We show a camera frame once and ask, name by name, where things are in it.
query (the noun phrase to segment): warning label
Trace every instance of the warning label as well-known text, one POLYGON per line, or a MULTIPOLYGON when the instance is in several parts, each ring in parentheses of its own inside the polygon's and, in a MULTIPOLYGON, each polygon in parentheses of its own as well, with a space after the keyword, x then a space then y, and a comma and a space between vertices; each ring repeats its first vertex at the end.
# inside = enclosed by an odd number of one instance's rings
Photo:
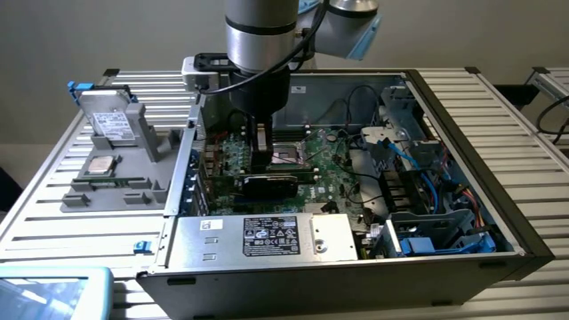
POLYGON ((123 112, 94 113, 92 115, 108 140, 120 141, 135 139, 127 115, 123 112))
POLYGON ((243 254, 248 257, 300 255, 296 217, 244 218, 243 254))

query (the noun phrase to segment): gray wall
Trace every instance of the gray wall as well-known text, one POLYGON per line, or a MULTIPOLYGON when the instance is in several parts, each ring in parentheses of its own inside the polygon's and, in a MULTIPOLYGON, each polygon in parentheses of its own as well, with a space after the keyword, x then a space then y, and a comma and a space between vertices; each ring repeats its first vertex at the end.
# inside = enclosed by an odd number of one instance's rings
MULTIPOLYGON (((221 2, 0 0, 0 143, 56 142, 76 113, 70 80, 179 69, 185 56, 223 51, 221 2)), ((535 65, 569 66, 568 12, 568 0, 385 0, 368 58, 319 66, 476 65, 520 82, 535 65)))

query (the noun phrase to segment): green circuit board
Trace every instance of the green circuit board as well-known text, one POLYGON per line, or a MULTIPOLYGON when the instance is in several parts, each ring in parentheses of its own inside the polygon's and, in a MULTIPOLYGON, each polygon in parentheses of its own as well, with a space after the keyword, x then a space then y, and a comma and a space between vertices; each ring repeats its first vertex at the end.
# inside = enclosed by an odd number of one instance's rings
MULTIPOLYGON (((364 228, 365 225, 357 223, 357 219, 363 213, 363 205, 352 203, 340 192, 340 186, 344 186, 345 192, 357 183, 357 178, 344 172, 333 163, 333 155, 344 156, 347 152, 347 144, 341 138, 337 141, 329 142, 328 135, 337 136, 339 132, 332 129, 323 129, 319 134, 309 137, 304 142, 304 153, 307 166, 317 168, 317 172, 312 170, 308 173, 299 175, 312 180, 311 184, 299 185, 299 194, 296 197, 283 199, 279 202, 236 202, 239 195, 239 176, 243 174, 243 169, 249 161, 249 149, 241 136, 231 134, 225 139, 220 140, 219 150, 221 156, 216 165, 219 174, 209 176, 209 214, 211 215, 243 215, 256 213, 316 213, 321 212, 320 208, 335 201, 339 206, 340 213, 347 213, 349 216, 352 229, 364 228)), ((360 194, 352 194, 351 199, 361 201, 360 194)))

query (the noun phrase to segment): capacitor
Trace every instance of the capacitor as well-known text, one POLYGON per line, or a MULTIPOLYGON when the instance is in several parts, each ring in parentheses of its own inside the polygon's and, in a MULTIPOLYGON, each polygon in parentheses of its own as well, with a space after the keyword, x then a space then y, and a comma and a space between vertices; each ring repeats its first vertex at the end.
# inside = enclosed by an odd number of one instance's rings
POLYGON ((328 142, 336 142, 339 140, 339 137, 336 137, 335 135, 327 135, 327 140, 328 142))

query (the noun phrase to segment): blue cable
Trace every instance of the blue cable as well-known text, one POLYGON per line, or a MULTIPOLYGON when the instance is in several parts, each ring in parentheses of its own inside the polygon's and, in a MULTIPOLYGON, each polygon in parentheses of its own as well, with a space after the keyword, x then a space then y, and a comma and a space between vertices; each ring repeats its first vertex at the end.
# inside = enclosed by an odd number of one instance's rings
MULTIPOLYGON (((395 151, 395 153, 396 153, 397 155, 400 155, 400 157, 401 157, 401 158, 404 158, 404 159, 409 160, 411 164, 413 165, 413 167, 415 167, 415 168, 417 168, 417 170, 420 169, 417 161, 416 161, 416 160, 415 160, 409 155, 407 155, 407 154, 401 151, 401 149, 400 149, 400 148, 397 148, 397 146, 396 146, 393 143, 389 143, 389 144, 388 144, 388 147, 389 147, 389 149, 392 149, 392 150, 395 151)), ((433 209, 433 213, 436 213, 436 212, 437 212, 437 210, 439 210, 439 195, 437 195, 437 191, 435 190, 433 183, 432 183, 432 181, 431 181, 429 177, 425 175, 425 173, 421 173, 421 179, 425 181, 427 186, 429 187, 431 192, 432 192, 432 194, 433 194, 433 200, 435 200, 435 209, 433 209)))

